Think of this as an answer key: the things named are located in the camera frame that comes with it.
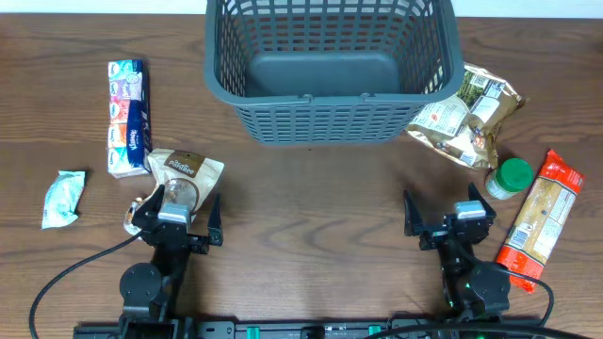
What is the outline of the brown Pantree snack pouch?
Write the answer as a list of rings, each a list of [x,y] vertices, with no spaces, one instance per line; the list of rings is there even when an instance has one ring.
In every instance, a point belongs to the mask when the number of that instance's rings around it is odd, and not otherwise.
[[[140,231],[132,221],[135,212],[161,185],[165,187],[163,202],[186,205],[193,221],[224,169],[220,161],[180,150],[154,149],[147,161],[155,178],[155,188],[146,198],[136,198],[126,211],[122,225],[131,235]]]

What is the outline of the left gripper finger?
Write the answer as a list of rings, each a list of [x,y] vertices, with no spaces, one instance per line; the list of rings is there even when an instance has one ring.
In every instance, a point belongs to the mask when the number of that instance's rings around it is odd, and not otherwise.
[[[159,185],[154,193],[136,209],[132,216],[132,224],[142,231],[152,231],[159,224],[159,212],[163,203],[165,186]]]
[[[220,216],[220,194],[217,194],[212,206],[212,210],[207,222],[209,244],[212,246],[221,246],[223,243],[223,233]]]

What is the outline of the Kleenex tissue multipack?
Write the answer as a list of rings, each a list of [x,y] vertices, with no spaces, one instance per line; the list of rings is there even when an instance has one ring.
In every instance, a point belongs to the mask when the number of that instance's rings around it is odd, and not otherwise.
[[[143,60],[107,63],[109,84],[107,172],[115,178],[151,172],[151,124],[148,73]]]

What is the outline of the grey plastic basket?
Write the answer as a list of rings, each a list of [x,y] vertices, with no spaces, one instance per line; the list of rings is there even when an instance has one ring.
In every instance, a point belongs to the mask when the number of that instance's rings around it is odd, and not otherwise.
[[[385,142],[463,76],[450,0],[206,4],[206,86],[264,144]]]

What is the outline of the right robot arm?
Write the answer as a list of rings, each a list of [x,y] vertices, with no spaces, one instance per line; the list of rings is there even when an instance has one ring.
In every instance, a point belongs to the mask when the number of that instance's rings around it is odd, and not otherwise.
[[[489,235],[497,216],[475,185],[468,200],[436,223],[423,221],[409,192],[404,193],[404,234],[416,236],[421,250],[436,250],[440,258],[443,289],[457,321],[496,317],[510,307],[510,278],[502,266],[479,260],[473,247]]]

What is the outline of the small teal tissue packet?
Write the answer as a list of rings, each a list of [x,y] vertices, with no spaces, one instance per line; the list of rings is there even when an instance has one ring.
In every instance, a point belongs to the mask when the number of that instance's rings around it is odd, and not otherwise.
[[[62,228],[78,219],[76,207],[85,187],[83,170],[60,170],[44,200],[41,228]]]

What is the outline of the green lid jar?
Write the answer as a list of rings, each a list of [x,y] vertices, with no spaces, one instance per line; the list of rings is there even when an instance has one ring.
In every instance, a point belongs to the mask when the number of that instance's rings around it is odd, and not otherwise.
[[[533,169],[521,158],[510,158],[485,178],[484,184],[490,196],[498,200],[507,200],[533,182]]]

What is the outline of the orange pasta packet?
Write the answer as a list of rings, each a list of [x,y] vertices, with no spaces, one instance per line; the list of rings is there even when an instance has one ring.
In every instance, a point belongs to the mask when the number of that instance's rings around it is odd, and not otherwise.
[[[539,279],[583,182],[582,173],[549,150],[497,262],[512,272]]]

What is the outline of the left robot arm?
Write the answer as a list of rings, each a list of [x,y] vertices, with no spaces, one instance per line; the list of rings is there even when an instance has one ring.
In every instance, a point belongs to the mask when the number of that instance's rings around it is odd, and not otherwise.
[[[175,314],[180,287],[192,254],[207,254],[211,246],[221,246],[223,234],[220,196],[216,196],[207,221],[207,235],[188,231],[188,206],[164,201],[161,185],[132,217],[139,228],[138,238],[155,249],[148,263],[135,264],[122,274],[123,298],[119,320],[121,338],[195,338],[196,323]]]

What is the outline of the gold coffee bag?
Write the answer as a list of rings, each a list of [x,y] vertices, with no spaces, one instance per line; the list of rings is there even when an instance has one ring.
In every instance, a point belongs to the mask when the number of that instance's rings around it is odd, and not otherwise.
[[[425,105],[406,132],[459,165],[495,169],[503,122],[526,101],[504,78],[466,63],[459,90],[443,101]]]

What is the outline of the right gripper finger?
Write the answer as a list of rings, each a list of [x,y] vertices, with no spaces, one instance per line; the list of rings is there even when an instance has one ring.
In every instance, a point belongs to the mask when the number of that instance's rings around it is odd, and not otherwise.
[[[404,234],[406,236],[419,236],[425,232],[423,218],[420,216],[418,209],[408,190],[404,191]]]
[[[471,201],[479,201],[485,211],[485,217],[488,219],[494,219],[496,217],[496,211],[486,201],[486,199],[478,191],[474,183],[468,185],[468,198]]]

